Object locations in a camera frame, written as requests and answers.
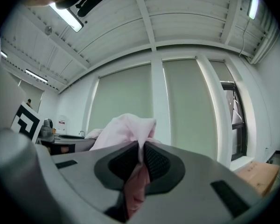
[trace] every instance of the black slot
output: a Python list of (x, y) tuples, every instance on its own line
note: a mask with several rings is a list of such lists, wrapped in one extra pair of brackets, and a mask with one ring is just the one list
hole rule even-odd
[(69, 160), (69, 161), (65, 161), (65, 162), (56, 163), (56, 167), (58, 169), (61, 169), (61, 168), (66, 168), (66, 167), (72, 166), (74, 164), (77, 164), (77, 162), (75, 160)]
[(229, 187), (225, 181), (221, 180), (212, 182), (210, 185), (234, 218), (249, 209), (249, 206), (231, 189), (231, 187)]

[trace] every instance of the black and white marker board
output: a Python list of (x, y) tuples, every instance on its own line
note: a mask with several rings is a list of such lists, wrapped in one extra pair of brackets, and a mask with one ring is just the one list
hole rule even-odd
[(26, 135), (33, 143), (36, 143), (43, 121), (44, 119), (39, 114), (22, 102), (11, 125), (11, 130)]

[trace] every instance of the white ceiling beam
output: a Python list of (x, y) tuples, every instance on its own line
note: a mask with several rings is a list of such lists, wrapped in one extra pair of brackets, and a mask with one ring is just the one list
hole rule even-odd
[[(205, 46), (223, 48), (223, 49), (226, 49), (226, 50), (235, 51), (237, 53), (240, 53), (240, 51), (241, 51), (241, 49), (238, 49), (238, 48), (226, 45), (226, 44), (222, 44), (222, 43), (219, 43), (219, 42), (211, 42), (211, 41), (207, 41), (207, 40), (198, 40), (198, 39), (189, 39), (189, 38), (186, 38), (184, 36), (181, 36), (181, 37), (180, 36), (179, 37), (178, 36), (167, 37), (167, 40), (157, 41), (155, 44), (156, 44), (157, 47), (165, 47), (165, 46), (171, 46), (171, 45), (185, 45), (185, 44), (187, 44), (187, 45), (205, 45)], [(115, 59), (118, 59), (120, 57), (129, 55), (129, 54), (134, 53), (134, 52), (138, 52), (138, 51), (141, 51), (141, 50), (146, 50), (146, 49), (149, 48), (149, 46), (150, 46), (150, 44), (145, 44), (145, 45), (141, 45), (141, 46), (138, 46), (138, 47), (132, 47), (128, 50), (124, 50), (124, 51), (116, 53), (116, 54), (114, 54), (110, 57), (107, 57), (106, 59), (94, 64), (93, 66), (91, 66), (88, 70), (85, 70), (82, 73), (75, 76), (74, 78), (72, 78), (69, 81), (68, 85), (70, 86), (72, 83), (74, 83), (75, 81), (77, 81), (78, 79), (80, 79), (81, 77), (86, 75), (87, 73), (95, 70), (96, 68), (98, 68), (98, 67), (100, 67), (100, 66), (102, 66), (102, 65), (104, 65), (108, 62), (111, 62)], [(247, 57), (253, 57), (252, 54), (250, 54), (246, 51), (243, 51), (242, 54), (247, 56)], [(62, 93), (66, 88), (67, 87), (63, 87), (59, 91), (59, 94)]]
[[(40, 64), (38, 62), (36, 62), (35, 60), (33, 60), (32, 58), (30, 58), (29, 56), (25, 55), (24, 53), (22, 53), (20, 50), (18, 50), (17, 48), (13, 47), (11, 44), (9, 44), (6, 40), (2, 39), (1, 40), (1, 46), (2, 46), (2, 50), (3, 51), (8, 51), (10, 53), (13, 53), (15, 56), (17, 56), (19, 59), (21, 59), (23, 62), (27, 63), (28, 65), (34, 67), (35, 69), (40, 68)], [(68, 86), (68, 82), (60, 77), (58, 77), (57, 75), (55, 75), (53, 72), (48, 71), (47, 69), (42, 68), (40, 71), (45, 74), (46, 76), (50, 77), (51, 79), (65, 85)]]
[(37, 30), (39, 30), (41, 34), (48, 37), (53, 45), (58, 47), (60, 50), (63, 50), (84, 70), (87, 70), (90, 67), (90, 64), (86, 60), (84, 60), (84, 58), (81, 57), (77, 52), (75, 52), (64, 40), (57, 36), (54, 31), (51, 35), (45, 34), (46, 25), (41, 20), (39, 20), (28, 8), (20, 5), (17, 11), (23, 18), (27, 19)]
[(221, 43), (228, 45), (235, 26), (237, 24), (238, 14), (242, 5), (242, 0), (230, 0), (226, 23), (221, 35)]
[(7, 60), (5, 60), (3, 58), (1, 59), (1, 64), (2, 64), (3, 68), (6, 69), (9, 73), (11, 73), (11, 74), (15, 75), (16, 77), (34, 85), (35, 87), (37, 87), (41, 90), (51, 90), (55, 93), (58, 93), (58, 91), (56, 89), (54, 89), (53, 87), (50, 87), (49, 85), (46, 85), (42, 82), (38, 82), (37, 80), (32, 78), (30, 75), (28, 75), (25, 72), (20, 71), (19, 69), (14, 67), (11, 63), (9, 63)]
[(266, 26), (266, 20), (268, 18), (268, 13), (269, 13), (269, 9), (266, 6), (264, 6), (264, 14), (263, 14), (261, 24), (260, 24), (263, 29), (265, 29), (265, 26)]
[(144, 25), (147, 31), (147, 35), (148, 35), (148, 39), (151, 45), (151, 50), (152, 51), (156, 51), (157, 48), (155, 46), (155, 39), (154, 39), (154, 30), (153, 30), (153, 26), (151, 24), (150, 18), (149, 18), (149, 13), (145, 4), (144, 0), (136, 0), (138, 7), (140, 9), (143, 21), (144, 21)]

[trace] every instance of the black rubber pad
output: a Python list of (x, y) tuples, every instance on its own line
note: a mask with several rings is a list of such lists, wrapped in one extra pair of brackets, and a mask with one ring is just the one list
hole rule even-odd
[(124, 182), (126, 182), (136, 164), (138, 163), (138, 145), (132, 146), (130, 149), (119, 154), (110, 160), (109, 169)]
[(74, 164), (77, 164), (77, 162), (75, 160), (69, 160), (69, 161), (65, 161), (65, 162), (56, 163), (56, 167), (58, 169), (61, 169), (61, 168), (66, 168), (66, 167), (74, 165)]
[(144, 154), (151, 182), (162, 177), (169, 171), (170, 160), (166, 156), (160, 154), (148, 145), (145, 145)]
[(233, 217), (238, 217), (249, 209), (249, 206), (231, 189), (231, 187), (225, 181), (221, 180), (212, 182), (210, 185), (218, 194)]

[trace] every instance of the pink cloth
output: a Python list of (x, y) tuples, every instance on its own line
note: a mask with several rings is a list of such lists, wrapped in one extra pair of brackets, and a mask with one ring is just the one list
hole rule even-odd
[(124, 186), (129, 218), (132, 217), (144, 202), (145, 186), (150, 183), (147, 167), (143, 163), (143, 146), (146, 140), (159, 142), (153, 139), (155, 126), (155, 119), (142, 119), (133, 114), (123, 114), (117, 118), (113, 118), (102, 131), (94, 130), (87, 135), (87, 137), (94, 137), (98, 134), (98, 138), (91, 150), (109, 147), (127, 141), (138, 141), (139, 163)]
[(98, 136), (91, 150), (109, 147), (128, 141), (138, 141), (139, 162), (143, 162), (143, 145), (147, 138), (154, 136), (155, 119), (142, 119), (133, 114), (113, 118)]

